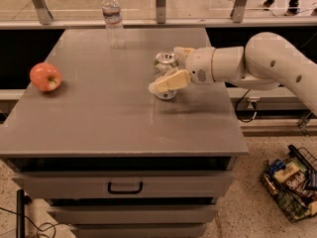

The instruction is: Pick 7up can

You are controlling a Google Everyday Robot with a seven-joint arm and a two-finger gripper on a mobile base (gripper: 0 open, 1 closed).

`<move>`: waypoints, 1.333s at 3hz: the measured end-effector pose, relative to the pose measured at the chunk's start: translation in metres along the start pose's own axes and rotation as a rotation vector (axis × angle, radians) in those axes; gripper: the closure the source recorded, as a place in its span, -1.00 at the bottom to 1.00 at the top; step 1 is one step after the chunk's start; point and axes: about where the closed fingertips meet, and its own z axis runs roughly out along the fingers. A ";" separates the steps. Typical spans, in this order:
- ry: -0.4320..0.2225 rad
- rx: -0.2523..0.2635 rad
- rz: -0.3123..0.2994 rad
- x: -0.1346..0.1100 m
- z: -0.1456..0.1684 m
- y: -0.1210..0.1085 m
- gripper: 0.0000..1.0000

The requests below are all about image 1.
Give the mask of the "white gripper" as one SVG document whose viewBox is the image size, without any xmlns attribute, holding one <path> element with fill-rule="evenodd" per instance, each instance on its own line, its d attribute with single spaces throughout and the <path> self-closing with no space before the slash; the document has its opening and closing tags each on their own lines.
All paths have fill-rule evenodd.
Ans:
<svg viewBox="0 0 317 238">
<path fill-rule="evenodd" d="M 149 91 L 152 94 L 163 93 L 170 90 L 177 90 L 187 87 L 191 80 L 195 84 L 209 85 L 214 82 L 212 76 L 212 56 L 215 49 L 208 48 L 182 48 L 175 47 L 177 64 L 185 69 L 176 70 L 174 73 L 167 73 L 157 78 L 149 85 Z"/>
</svg>

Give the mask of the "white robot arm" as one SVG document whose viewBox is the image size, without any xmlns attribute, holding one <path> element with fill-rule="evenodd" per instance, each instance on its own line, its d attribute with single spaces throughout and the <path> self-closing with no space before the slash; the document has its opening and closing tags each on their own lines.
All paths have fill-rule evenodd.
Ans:
<svg viewBox="0 0 317 238">
<path fill-rule="evenodd" d="M 282 85 L 317 115 L 317 64 L 278 34 L 256 34 L 243 47 L 176 47 L 174 56 L 182 65 L 160 66 L 150 93 L 161 96 L 191 83 L 229 82 L 252 90 Z"/>
</svg>

